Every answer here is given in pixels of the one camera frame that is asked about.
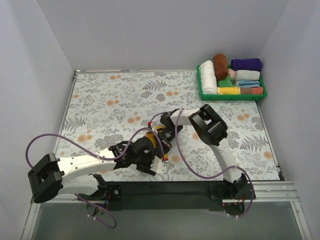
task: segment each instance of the floral pattern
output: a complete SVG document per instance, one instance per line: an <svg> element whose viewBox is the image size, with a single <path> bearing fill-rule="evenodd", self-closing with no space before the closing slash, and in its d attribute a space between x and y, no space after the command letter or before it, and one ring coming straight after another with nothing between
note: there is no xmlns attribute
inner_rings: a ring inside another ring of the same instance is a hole
<svg viewBox="0 0 320 240"><path fill-rule="evenodd" d="M237 164L253 180L278 180L269 142L254 101L202 101L197 73L119 72L81 73L72 93L62 135L98 152L128 140L159 112L177 108L196 109L210 104L228 126L228 141ZM160 124L159 117L152 122ZM135 139L143 136L139 133ZM192 126L178 136L181 149L191 167L204 176L221 171L211 149ZM77 147L59 141L58 157L79 156ZM100 172L106 181L199 181L182 161L176 143L169 152L168 173L149 174L134 165L112 172Z"/></svg>

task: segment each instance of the green towel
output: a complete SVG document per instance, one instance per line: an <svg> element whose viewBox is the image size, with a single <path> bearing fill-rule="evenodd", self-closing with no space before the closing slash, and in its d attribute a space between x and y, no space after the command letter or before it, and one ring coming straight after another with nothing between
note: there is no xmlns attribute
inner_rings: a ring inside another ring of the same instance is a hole
<svg viewBox="0 0 320 240"><path fill-rule="evenodd" d="M218 87L219 88L234 87L234 85L232 84L232 82L230 80L230 75L228 75L225 80L218 81Z"/></svg>

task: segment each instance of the glass panel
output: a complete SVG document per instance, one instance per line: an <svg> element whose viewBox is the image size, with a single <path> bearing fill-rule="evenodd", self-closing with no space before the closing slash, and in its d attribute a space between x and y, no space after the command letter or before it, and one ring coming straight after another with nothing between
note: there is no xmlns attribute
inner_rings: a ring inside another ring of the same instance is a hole
<svg viewBox="0 0 320 240"><path fill-rule="evenodd" d="M87 218L85 207L83 203L42 204L32 239L302 239L290 202L254 202L238 220L203 209L114 211L116 229ZM112 224L106 214L102 218Z"/></svg>

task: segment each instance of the metal frame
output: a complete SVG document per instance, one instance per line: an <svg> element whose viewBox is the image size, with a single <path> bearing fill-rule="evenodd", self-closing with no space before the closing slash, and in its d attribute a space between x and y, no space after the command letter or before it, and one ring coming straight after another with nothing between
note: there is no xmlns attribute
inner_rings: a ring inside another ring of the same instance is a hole
<svg viewBox="0 0 320 240"><path fill-rule="evenodd" d="M129 72L139 72L139 73L170 73L170 72L197 72L196 70L188 69L173 69L173 70L93 70L93 71L81 71L76 70L79 74L113 74L113 73L129 73Z"/></svg>
<svg viewBox="0 0 320 240"><path fill-rule="evenodd" d="M35 204L34 202L32 202L29 209L28 216L26 218L24 229L21 235L21 240L31 239L36 226L39 210L40 210L40 204Z"/></svg>
<svg viewBox="0 0 320 240"><path fill-rule="evenodd" d="M298 228L300 230L300 234L302 236L302 239L303 240L312 240L312 236L309 231L304 212L302 211L302 208L301 208L301 202L292 201L291 206L292 206L295 220L296 220L296 223L298 224Z"/></svg>
<svg viewBox="0 0 320 240"><path fill-rule="evenodd" d="M67 113L68 113L70 101L71 101L71 98L72 98L72 94L73 94L73 92L74 92L74 88L75 88L75 85L76 85L76 81L77 81L78 74L79 74L78 71L75 71L75 72L74 72L74 77L73 77L73 80L72 80L72 86L71 86L69 98L68 98L68 100L67 100L67 102L66 102L66 105L65 105L65 109L64 109L64 113L63 113L63 117L62 117L62 121L61 121L61 125L60 125L60 129L59 129L58 134L61 134L61 133L62 133L64 124L65 124L65 120L66 120L66 116L67 116ZM54 152L55 154L57 153L57 149L58 149L59 142L60 142L60 138L57 138L57 140L56 140L56 142L55 142L55 145L54 145L54 149L53 149L53 152Z"/></svg>
<svg viewBox="0 0 320 240"><path fill-rule="evenodd" d="M63 125L65 122L65 118L68 112L68 108L69 108L69 104L70 104L70 100L73 94L73 90L74 90L74 86L77 80L77 76L78 74L94 74L94 73L119 73L119 72L141 72L141 73L147 73L147 72L172 72L172 71L183 71L183 72L195 72L194 70L121 70L121 71L80 71L80 70L76 70L75 74L74 74L74 79L73 79L73 83L72 83L72 88L70 91L70 95L66 104L66 108L63 114L63 119L62 119L62 123L60 126L60 130L59 130L59 134L61 134L62 129L63 129ZM277 157L275 155L275 151L274 148L272 146L271 140L270 140L270 136L268 134L267 128L266 128L266 124L265 121L263 119L262 113L261 113L261 109L259 104L257 104L257 108L262 120L262 124L267 136L267 139L269 141L269 146L270 149L272 151L272 155L273 155L273 159L274 162L277 166L277 168L279 168L279 163L277 160ZM54 147L54 152L56 152L57 148L58 148L58 144L59 144L59 140L56 141L55 147ZM298 228L300 230L302 239L304 240L311 240L311 234L305 219L305 216L303 214L303 210L301 208L301 202L300 202L300 198L297 194L297 190L295 189L294 186L294 182L292 181L254 181L253 182L254 185L254 189L255 189L255 194L256 194L256 199L254 200L254 202L290 202L291 206L292 206L292 210L298 225ZM228 203L230 202L230 200L224 200L224 203ZM55 197L54 199L48 201L47 203L82 203L81 201L78 201L75 199L75 197L71 194L68 195L59 195L57 197ZM35 204L35 203L31 203L30 206L30 210L28 213L28 217L24 226L24 230L21 236L22 240L29 240L31 239L33 232L34 232L34 228L36 225L36 221L37 221L37 217L39 214L39 210L40 210L40 204Z"/></svg>

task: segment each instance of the yellow object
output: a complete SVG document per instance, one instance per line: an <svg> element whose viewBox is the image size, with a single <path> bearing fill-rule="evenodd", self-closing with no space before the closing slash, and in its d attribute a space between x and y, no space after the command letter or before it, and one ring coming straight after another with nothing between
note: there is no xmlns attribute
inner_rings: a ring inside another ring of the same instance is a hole
<svg viewBox="0 0 320 240"><path fill-rule="evenodd" d="M218 87L219 95L239 95L240 91L238 87Z"/></svg>
<svg viewBox="0 0 320 240"><path fill-rule="evenodd" d="M164 126L156 126L155 127L155 129L163 129L163 128L165 128ZM156 140L156 138L155 138L155 135L152 133L152 132L147 132L146 133L146 137L148 138L148 139L150 139L151 140L151 142L152 142L152 144L153 144L153 146L154 147L156 147L157 146L157 140ZM168 159L168 154L165 154L164 155L164 159Z"/></svg>

